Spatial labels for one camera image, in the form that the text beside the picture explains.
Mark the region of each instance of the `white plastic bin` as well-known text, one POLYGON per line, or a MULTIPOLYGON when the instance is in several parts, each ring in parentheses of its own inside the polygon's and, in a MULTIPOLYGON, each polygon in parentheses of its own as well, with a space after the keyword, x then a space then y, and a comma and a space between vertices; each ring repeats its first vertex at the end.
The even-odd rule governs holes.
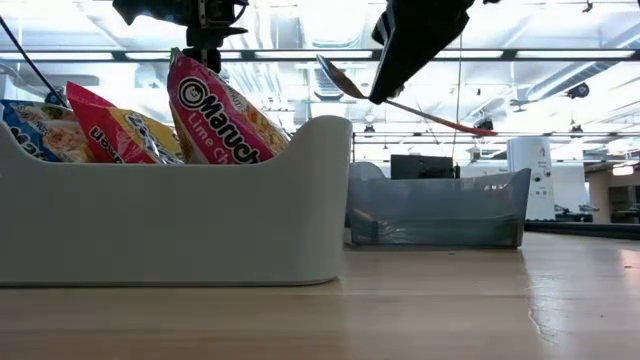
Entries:
POLYGON ((256 165, 46 163, 0 126, 0 286, 282 285, 336 277, 351 123, 256 165))

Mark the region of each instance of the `instant noodle package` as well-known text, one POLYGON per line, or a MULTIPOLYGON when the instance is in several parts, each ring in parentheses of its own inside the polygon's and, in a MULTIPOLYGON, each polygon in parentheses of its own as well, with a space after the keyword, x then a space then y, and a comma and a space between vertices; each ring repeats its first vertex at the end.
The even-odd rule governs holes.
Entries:
POLYGON ((173 129, 67 84, 72 109, 2 100, 3 120, 33 156, 53 162, 255 164, 288 135, 206 66, 172 51, 167 84, 173 129))
POLYGON ((27 153, 53 162, 92 161, 87 139, 71 110, 32 101, 0 102, 3 121, 27 153))
POLYGON ((67 84, 96 162, 179 164, 180 146, 166 125, 132 110, 116 108, 89 90, 67 84))
POLYGON ((289 140, 218 74, 172 52, 171 112, 185 160, 197 164, 255 164, 282 152, 289 140))

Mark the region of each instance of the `wooden table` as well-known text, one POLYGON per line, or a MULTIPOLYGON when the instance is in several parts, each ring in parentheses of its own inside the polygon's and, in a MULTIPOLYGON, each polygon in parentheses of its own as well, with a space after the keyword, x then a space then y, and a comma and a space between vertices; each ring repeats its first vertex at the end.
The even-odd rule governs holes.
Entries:
POLYGON ((345 263, 315 287, 0 290, 0 359, 640 358, 640 242, 527 234, 345 263))

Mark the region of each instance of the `white machine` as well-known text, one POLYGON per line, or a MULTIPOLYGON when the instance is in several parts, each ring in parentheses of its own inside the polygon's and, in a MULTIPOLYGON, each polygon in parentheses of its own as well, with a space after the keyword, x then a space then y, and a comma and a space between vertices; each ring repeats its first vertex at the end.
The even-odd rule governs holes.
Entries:
POLYGON ((527 220, 555 220, 553 171, 548 137, 520 137, 507 142, 509 171, 531 169, 527 220))

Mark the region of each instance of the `spoon bowl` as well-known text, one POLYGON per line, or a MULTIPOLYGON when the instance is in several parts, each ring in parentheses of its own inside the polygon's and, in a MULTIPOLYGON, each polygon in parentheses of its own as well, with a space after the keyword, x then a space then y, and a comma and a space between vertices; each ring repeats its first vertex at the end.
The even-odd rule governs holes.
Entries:
POLYGON ((333 65, 329 59, 322 55, 318 55, 317 59, 324 74, 327 75, 333 85, 340 89, 340 91, 356 99, 367 99, 362 91, 358 89, 356 84, 354 84, 347 75, 340 71, 340 69, 333 65))

